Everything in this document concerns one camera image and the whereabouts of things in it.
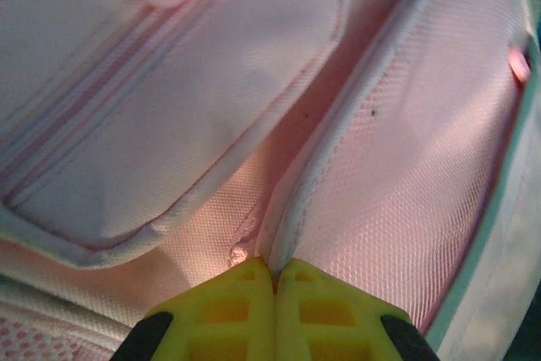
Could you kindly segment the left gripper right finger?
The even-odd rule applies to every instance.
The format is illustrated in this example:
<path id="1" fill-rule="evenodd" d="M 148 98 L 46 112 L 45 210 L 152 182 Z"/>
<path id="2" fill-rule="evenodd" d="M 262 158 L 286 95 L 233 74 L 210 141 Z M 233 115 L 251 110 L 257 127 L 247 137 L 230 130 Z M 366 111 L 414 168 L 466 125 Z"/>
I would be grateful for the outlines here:
<path id="1" fill-rule="evenodd" d="M 276 291 L 278 360 L 436 360 L 408 314 L 302 260 Z"/>

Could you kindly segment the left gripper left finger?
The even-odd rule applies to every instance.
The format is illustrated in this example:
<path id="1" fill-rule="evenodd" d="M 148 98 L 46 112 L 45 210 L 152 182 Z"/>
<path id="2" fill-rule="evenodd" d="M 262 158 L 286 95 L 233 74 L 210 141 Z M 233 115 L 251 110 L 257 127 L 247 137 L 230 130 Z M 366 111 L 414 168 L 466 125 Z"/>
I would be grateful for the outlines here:
<path id="1" fill-rule="evenodd" d="M 117 360 L 272 360 L 274 293 L 261 258 L 149 310 L 116 351 Z"/>

